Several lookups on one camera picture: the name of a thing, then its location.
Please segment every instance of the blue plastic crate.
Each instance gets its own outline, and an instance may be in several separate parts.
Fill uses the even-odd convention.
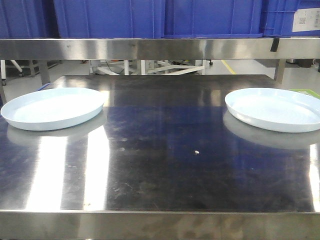
[[[63,38],[161,38],[166,0],[54,0]]]
[[[262,0],[166,0],[167,38],[257,38]]]
[[[0,0],[0,38],[58,37],[53,0]]]
[[[263,0],[261,31],[264,36],[275,37],[320,36],[320,9],[317,8],[320,0]]]

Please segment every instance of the metal frame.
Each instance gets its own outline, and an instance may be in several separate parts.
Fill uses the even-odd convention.
[[[46,60],[278,59],[281,83],[284,59],[320,58],[320,38],[240,39],[0,39],[0,59],[39,61],[42,84],[50,82]],[[142,66],[141,74],[146,68]]]

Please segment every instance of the reflective metal surface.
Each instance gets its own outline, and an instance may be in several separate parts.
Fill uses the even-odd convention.
[[[0,59],[316,59],[320,38],[0,39]]]
[[[62,130],[0,119],[1,239],[320,238],[320,131],[257,129],[225,107],[232,90],[278,87],[267,76],[67,76],[59,87],[108,100]]]

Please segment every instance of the stainless steel table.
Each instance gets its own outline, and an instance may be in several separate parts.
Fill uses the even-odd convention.
[[[31,132],[0,119],[0,239],[320,239],[320,132],[226,110],[265,75],[65,76],[108,98],[92,120]]]

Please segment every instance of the barcode label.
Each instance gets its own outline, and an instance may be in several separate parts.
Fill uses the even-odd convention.
[[[320,18],[320,11],[316,11],[314,27],[319,28],[319,18]]]
[[[299,24],[306,24],[306,18],[305,17],[299,18]]]
[[[294,13],[292,32],[320,30],[320,8],[299,9]]]

